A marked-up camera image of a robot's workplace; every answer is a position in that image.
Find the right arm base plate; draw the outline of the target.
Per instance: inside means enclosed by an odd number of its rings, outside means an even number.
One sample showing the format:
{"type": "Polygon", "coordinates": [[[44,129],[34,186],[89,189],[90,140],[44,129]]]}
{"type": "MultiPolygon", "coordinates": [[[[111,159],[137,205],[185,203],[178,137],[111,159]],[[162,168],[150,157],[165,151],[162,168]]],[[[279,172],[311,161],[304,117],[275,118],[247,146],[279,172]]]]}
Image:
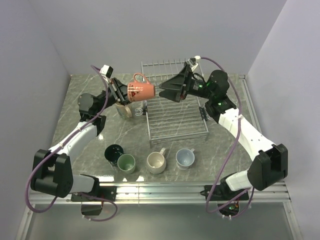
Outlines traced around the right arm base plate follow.
{"type": "Polygon", "coordinates": [[[246,211],[252,201],[254,191],[249,196],[248,189],[231,191],[229,187],[220,183],[215,186],[205,185],[200,195],[205,197],[205,210],[207,213],[218,213],[222,218],[235,218],[246,211]]]}

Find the cream tall mug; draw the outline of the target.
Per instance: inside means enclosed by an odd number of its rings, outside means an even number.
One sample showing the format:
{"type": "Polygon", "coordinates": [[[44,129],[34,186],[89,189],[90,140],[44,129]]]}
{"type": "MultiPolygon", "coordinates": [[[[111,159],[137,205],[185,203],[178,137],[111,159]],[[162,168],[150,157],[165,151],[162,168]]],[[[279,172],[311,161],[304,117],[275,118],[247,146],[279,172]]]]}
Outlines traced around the cream tall mug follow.
{"type": "Polygon", "coordinates": [[[129,119],[133,116],[131,104],[123,105],[120,103],[116,103],[115,107],[116,107],[116,110],[121,118],[129,119]]]}

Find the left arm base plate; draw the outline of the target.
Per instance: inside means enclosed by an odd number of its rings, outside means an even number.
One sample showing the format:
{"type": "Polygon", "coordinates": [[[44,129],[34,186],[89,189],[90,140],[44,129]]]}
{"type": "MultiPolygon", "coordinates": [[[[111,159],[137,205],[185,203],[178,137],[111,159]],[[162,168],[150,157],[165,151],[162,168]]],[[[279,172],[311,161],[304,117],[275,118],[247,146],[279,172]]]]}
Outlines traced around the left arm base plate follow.
{"type": "Polygon", "coordinates": [[[99,186],[97,193],[73,193],[70,201],[81,203],[81,214],[85,217],[97,217],[102,213],[106,200],[112,203],[116,200],[117,187],[99,186]]]}

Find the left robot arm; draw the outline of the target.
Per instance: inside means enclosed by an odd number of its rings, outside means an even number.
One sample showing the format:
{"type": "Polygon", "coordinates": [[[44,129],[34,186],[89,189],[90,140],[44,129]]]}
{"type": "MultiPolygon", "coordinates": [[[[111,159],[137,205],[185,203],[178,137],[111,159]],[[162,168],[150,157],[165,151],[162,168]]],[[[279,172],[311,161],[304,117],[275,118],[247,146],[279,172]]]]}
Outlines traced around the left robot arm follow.
{"type": "Polygon", "coordinates": [[[69,135],[50,149],[36,152],[30,179],[32,190],[59,198],[74,193],[82,193],[89,201],[100,197],[98,178],[73,174],[72,162],[104,129],[106,117],[102,110],[116,103],[129,103],[127,85],[115,77],[107,83],[108,88],[99,95],[83,93],[78,97],[80,120],[69,135]]]}

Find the pink mug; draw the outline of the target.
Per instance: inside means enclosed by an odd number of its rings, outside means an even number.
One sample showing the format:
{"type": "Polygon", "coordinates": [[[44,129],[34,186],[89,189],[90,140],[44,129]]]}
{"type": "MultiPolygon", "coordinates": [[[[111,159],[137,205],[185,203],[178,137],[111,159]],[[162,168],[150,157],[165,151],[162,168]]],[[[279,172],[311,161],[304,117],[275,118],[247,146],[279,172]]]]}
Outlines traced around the pink mug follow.
{"type": "Polygon", "coordinates": [[[127,97],[128,100],[133,102],[140,102],[154,98],[156,95],[156,89],[148,78],[142,73],[135,73],[133,75],[133,81],[127,85],[127,97]],[[141,76],[145,82],[140,82],[136,79],[136,76],[141,76]]]}

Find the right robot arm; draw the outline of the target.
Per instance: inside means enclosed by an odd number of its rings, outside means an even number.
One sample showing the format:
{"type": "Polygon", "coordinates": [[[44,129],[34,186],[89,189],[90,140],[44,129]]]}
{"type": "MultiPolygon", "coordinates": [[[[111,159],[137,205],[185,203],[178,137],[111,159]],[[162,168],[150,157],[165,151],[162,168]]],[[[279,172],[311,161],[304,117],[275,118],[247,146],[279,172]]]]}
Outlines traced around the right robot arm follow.
{"type": "Polygon", "coordinates": [[[159,85],[159,96],[173,102],[178,103],[187,95],[206,99],[208,115],[228,130],[248,153],[252,161],[250,167],[222,178],[212,191],[220,201],[231,200],[245,189],[262,191],[288,175],[288,149],[264,137],[242,116],[240,106],[227,96],[229,87],[225,71],[214,70],[208,80],[204,80],[188,63],[177,75],[159,85]]]}

